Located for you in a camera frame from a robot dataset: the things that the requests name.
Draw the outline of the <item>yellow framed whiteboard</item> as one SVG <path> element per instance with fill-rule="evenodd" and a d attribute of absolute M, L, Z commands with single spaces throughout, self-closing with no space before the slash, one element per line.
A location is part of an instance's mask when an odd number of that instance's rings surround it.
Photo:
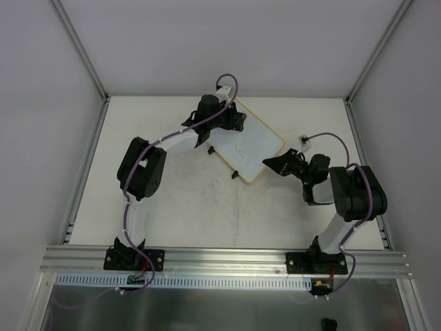
<path fill-rule="evenodd" d="M 236 109 L 247 115 L 243 130 L 212 130 L 207 143 L 238 177 L 252 184 L 266 168 L 263 161 L 276 157 L 285 140 L 240 101 L 236 101 Z"/>

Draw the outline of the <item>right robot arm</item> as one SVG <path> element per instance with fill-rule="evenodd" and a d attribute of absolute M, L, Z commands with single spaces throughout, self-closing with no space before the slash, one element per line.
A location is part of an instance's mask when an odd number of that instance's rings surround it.
<path fill-rule="evenodd" d="M 331 167 L 331 159 L 323 154 L 307 161 L 295 149 L 263 163 L 282 177 L 299 179 L 308 205 L 334 205 L 336 209 L 329 225 L 305 252 L 285 254 L 287 273 L 347 274 L 345 244 L 361 225 L 387 211 L 387 196 L 372 169 L 354 163 Z"/>

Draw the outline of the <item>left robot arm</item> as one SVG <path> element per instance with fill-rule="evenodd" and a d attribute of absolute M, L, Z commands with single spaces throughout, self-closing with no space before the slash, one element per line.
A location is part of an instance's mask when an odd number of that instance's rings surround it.
<path fill-rule="evenodd" d="M 140 137 L 132 139 L 116 175 L 125 207 L 122 230 L 113 244 L 112 263 L 136 270 L 147 261 L 143 253 L 146 213 L 143 202 L 158 190 L 167 155 L 199 147 L 215 129 L 241 132 L 246 118 L 245 113 L 237 111 L 233 99 L 220 100 L 216 95 L 205 94 L 176 132 L 152 142 Z"/>

